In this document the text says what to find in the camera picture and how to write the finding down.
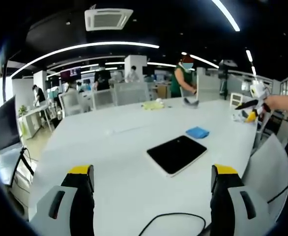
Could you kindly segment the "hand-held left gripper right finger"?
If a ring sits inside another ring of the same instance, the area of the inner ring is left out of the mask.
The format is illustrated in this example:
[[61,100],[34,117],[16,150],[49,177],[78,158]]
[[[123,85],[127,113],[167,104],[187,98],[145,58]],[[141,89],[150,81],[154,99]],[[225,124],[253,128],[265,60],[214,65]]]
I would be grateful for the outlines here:
[[274,225],[268,203],[229,166],[212,165],[211,236],[264,236]]

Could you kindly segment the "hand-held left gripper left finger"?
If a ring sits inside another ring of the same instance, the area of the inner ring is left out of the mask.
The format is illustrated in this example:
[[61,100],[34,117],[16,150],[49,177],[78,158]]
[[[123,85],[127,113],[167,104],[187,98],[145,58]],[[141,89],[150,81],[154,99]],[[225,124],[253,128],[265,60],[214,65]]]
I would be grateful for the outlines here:
[[76,166],[36,204],[30,224],[38,236],[93,236],[94,167]]

